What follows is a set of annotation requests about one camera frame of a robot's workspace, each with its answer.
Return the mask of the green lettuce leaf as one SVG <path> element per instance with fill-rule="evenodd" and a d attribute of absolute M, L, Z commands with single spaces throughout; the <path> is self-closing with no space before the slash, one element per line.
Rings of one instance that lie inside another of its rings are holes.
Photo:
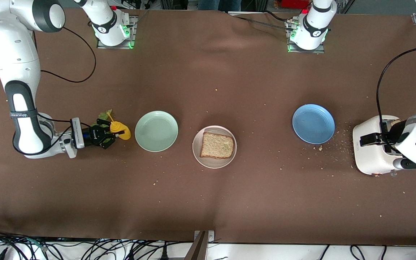
<path fill-rule="evenodd" d="M 98 115 L 97 120 L 108 120 L 108 121 L 112 122 L 112 121 L 113 121 L 113 120 L 112 120 L 112 118 L 111 118 L 111 114 L 112 114 L 112 112 L 113 112 L 113 110 L 112 110 L 112 109 L 110 109 L 110 110 L 106 110 L 105 112 L 101 112 L 101 113 Z M 92 123 L 92 124 L 91 124 L 91 126 L 95 126 L 95 125 L 97 125 L 97 120 L 96 120 L 94 123 Z"/>

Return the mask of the yellow mustard squeeze bottle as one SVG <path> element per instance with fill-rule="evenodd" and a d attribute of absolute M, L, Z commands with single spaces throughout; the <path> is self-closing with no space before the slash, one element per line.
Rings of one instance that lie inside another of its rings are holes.
<path fill-rule="evenodd" d="M 129 130 L 129 127 L 119 121 L 115 121 L 111 116 L 111 110 L 108 110 L 106 114 L 110 118 L 111 122 L 109 126 L 110 132 L 117 134 L 122 140 L 129 140 L 131 138 L 131 131 Z"/>

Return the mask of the mint green plate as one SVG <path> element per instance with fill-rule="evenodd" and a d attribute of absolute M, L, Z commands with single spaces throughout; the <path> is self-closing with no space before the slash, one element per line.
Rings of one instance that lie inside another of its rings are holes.
<path fill-rule="evenodd" d="M 137 144 L 149 152 L 170 148 L 178 137 L 178 123 L 168 112 L 152 111 L 143 115 L 134 129 Z"/>

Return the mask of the blue plate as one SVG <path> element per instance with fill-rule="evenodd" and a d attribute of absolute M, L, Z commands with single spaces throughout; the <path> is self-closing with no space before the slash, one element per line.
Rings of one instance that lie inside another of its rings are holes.
<path fill-rule="evenodd" d="M 320 105 L 300 106 L 292 116 L 294 133 L 304 142 L 314 145 L 327 143 L 335 133 L 332 114 Z"/>

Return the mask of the beige plate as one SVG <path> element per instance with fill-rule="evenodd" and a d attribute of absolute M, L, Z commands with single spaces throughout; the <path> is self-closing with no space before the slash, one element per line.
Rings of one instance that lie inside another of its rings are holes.
<path fill-rule="evenodd" d="M 213 158 L 201 157 L 203 133 L 205 132 L 228 135 L 231 138 L 233 138 L 235 148 L 233 150 L 232 157 L 228 159 L 213 159 Z M 219 168 L 225 167 L 226 165 L 228 165 L 229 163 L 233 161 L 233 158 L 235 157 L 236 151 L 237 151 L 237 142 L 233 134 L 227 128 L 213 125 L 213 126 L 208 126 L 208 127 L 203 128 L 195 135 L 195 138 L 192 142 L 192 151 L 198 163 L 200 163 L 201 165 L 207 168 L 219 169 Z"/>

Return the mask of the white toaster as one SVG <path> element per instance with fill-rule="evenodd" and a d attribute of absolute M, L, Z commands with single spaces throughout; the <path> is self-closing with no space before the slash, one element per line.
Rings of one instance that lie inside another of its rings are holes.
<path fill-rule="evenodd" d="M 397 119 L 399 118 L 390 115 L 374 116 L 353 129 L 355 162 L 362 173 L 374 176 L 399 171 L 394 168 L 393 161 L 404 157 L 395 145 L 390 145 L 387 138 L 387 123 Z M 382 133 L 386 144 L 361 147 L 360 137 L 370 133 Z"/>

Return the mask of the brown table cloth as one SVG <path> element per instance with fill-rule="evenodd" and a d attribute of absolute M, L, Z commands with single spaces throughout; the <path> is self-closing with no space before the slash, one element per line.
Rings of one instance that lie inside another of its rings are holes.
<path fill-rule="evenodd" d="M 0 232 L 42 237 L 189 241 L 211 229 L 221 242 L 416 245 L 416 170 L 371 177 L 357 170 L 352 130 L 377 115 L 385 65 L 416 48 L 410 16 L 337 15 L 325 53 L 287 51 L 286 34 L 226 13 L 149 10 L 133 49 L 96 49 L 88 18 L 65 11 L 67 31 L 36 34 L 40 112 L 90 125 L 106 110 L 134 129 L 148 112 L 179 126 L 167 150 L 134 138 L 87 147 L 76 158 L 28 159 L 0 82 Z M 303 105 L 327 109 L 324 144 L 292 127 Z M 233 161 L 207 168 L 192 151 L 208 126 L 237 142 Z"/>

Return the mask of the red box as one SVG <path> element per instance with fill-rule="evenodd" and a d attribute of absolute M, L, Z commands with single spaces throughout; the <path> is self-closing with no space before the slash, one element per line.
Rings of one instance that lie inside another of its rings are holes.
<path fill-rule="evenodd" d="M 310 0 L 281 0 L 281 7 L 286 9 L 306 9 Z"/>

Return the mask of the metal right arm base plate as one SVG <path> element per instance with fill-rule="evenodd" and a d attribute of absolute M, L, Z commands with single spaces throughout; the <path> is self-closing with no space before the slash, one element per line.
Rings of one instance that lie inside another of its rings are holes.
<path fill-rule="evenodd" d="M 137 34 L 138 16 L 116 11 L 109 22 L 93 23 L 97 48 L 133 49 Z"/>

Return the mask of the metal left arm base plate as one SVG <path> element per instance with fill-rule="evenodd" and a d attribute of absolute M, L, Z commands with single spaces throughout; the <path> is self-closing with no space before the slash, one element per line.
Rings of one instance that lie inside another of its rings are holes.
<path fill-rule="evenodd" d="M 284 22 L 287 29 L 288 52 L 323 54 L 325 52 L 325 36 L 328 28 L 308 32 L 304 26 L 304 15 L 294 16 Z"/>

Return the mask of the grey metal bracket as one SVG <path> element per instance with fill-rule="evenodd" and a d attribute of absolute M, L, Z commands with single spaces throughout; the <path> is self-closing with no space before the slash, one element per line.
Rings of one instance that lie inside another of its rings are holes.
<path fill-rule="evenodd" d="M 184 260 L 206 260 L 208 244 L 215 240 L 215 231 L 196 231 L 194 237 L 194 242 Z"/>

